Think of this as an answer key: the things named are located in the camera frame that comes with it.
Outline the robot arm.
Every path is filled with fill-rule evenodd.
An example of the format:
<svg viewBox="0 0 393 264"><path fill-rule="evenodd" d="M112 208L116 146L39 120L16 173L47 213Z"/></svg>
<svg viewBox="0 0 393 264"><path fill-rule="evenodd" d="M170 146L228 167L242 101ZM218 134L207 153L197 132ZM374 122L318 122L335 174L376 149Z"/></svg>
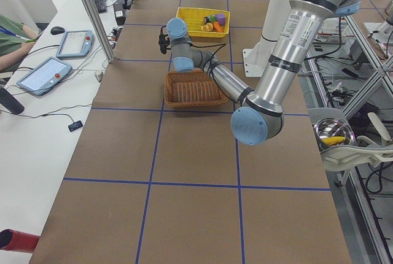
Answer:
<svg viewBox="0 0 393 264"><path fill-rule="evenodd" d="M177 72L204 71L240 107L231 117L237 140L254 146L276 136L284 126L282 101L300 70L324 20L359 10L360 0L289 0L283 31L256 89L248 87L209 51L192 46L185 21L172 18L166 29Z"/></svg>

